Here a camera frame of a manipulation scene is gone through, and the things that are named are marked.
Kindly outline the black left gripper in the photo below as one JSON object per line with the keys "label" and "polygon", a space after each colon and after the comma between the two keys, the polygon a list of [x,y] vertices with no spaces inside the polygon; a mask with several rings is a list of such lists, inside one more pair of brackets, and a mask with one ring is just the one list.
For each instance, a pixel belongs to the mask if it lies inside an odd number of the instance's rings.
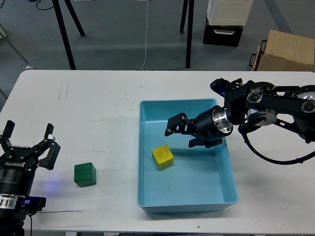
{"label": "black left gripper", "polygon": [[10,137],[15,123],[8,120],[0,135],[4,154],[0,157],[0,192],[27,197],[30,195],[35,170],[43,167],[53,170],[61,149],[53,136],[54,126],[49,123],[44,139],[33,147],[12,146]]}

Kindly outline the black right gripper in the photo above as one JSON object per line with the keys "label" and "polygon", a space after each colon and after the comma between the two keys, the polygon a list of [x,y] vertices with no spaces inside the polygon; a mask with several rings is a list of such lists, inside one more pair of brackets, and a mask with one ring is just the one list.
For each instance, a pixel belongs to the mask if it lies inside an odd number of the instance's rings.
{"label": "black right gripper", "polygon": [[189,148],[212,148],[222,144],[223,138],[232,133],[233,124],[227,120],[225,109],[216,105],[190,121],[185,113],[169,118],[164,135],[168,137],[175,133],[186,134],[187,131],[195,137],[189,141]]}

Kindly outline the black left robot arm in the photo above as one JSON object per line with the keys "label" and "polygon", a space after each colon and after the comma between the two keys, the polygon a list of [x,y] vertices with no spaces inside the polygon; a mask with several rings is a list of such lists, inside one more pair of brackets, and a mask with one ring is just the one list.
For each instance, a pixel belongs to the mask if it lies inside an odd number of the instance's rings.
{"label": "black left robot arm", "polygon": [[46,198],[30,196],[38,167],[52,170],[61,149],[48,124],[44,139],[33,147],[13,146],[10,137],[14,122],[9,120],[0,135],[0,234],[22,236],[26,216],[42,211]]}

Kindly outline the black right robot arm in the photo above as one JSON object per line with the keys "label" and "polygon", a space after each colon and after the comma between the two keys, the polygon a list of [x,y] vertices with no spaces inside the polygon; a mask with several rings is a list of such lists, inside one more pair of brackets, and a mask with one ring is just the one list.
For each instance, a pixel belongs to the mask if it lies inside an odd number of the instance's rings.
{"label": "black right robot arm", "polygon": [[213,106],[188,119],[179,113],[168,120],[165,136],[174,133],[191,135],[189,147],[211,148],[238,126],[241,134],[275,124],[298,134],[306,143],[315,140],[314,86],[275,86],[269,82],[243,83],[216,79],[210,88],[224,98],[224,106]]}

